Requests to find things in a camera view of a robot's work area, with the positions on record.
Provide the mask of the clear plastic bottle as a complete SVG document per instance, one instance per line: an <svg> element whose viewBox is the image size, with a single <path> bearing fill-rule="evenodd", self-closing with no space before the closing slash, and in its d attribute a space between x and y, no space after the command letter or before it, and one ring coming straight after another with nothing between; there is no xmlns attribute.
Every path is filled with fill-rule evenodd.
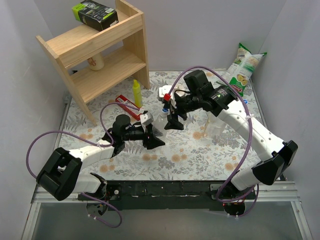
<svg viewBox="0 0 320 240"><path fill-rule="evenodd" d="M169 114L168 112L164 112L163 109L161 110L160 114L158 115L157 119L155 120L153 126L156 126L159 130L163 130L163 137L157 137L161 140L166 139L167 130L164 129L166 123L167 123L167 116Z"/></svg>

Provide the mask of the clear bottle with label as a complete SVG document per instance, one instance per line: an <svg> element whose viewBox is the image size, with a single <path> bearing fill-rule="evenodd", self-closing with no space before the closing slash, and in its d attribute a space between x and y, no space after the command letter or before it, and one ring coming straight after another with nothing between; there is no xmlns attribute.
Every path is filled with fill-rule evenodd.
<svg viewBox="0 0 320 240"><path fill-rule="evenodd" d="M218 117L214 116L212 113L209 113L205 128L204 136L208 139L213 139L214 137L219 137L222 135L223 131L226 128L226 123L220 120Z"/></svg>

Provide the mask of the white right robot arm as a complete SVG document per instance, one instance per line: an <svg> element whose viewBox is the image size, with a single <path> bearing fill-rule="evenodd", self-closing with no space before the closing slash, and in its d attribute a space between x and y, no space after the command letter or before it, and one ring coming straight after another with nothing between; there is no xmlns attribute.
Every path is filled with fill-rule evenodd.
<svg viewBox="0 0 320 240"><path fill-rule="evenodd" d="M239 169L228 180L226 189L240 192L259 183L272 185L291 165L298 145L285 142L272 134L249 113L244 100L226 85L213 87L203 70L194 70L184 76L187 90L179 96L179 89L165 85L158 89L158 98L169 109L166 130L183 130L178 118L187 119L187 114L202 109L233 128L252 148L260 161L254 166Z"/></svg>

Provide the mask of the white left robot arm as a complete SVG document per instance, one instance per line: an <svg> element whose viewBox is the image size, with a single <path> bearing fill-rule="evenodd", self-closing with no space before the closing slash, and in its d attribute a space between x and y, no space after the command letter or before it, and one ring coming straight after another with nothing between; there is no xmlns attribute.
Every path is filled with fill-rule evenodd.
<svg viewBox="0 0 320 240"><path fill-rule="evenodd" d="M152 122L150 113L142 114L135 124L131 124L129 116L118 115L97 143L72 150L55 149L37 175L36 182L58 201L72 193L86 193L103 199L107 195L107 181L96 173L81 174L81 170L115 157L125 148L126 141L141 141L148 150L164 146L165 142L154 134Z"/></svg>

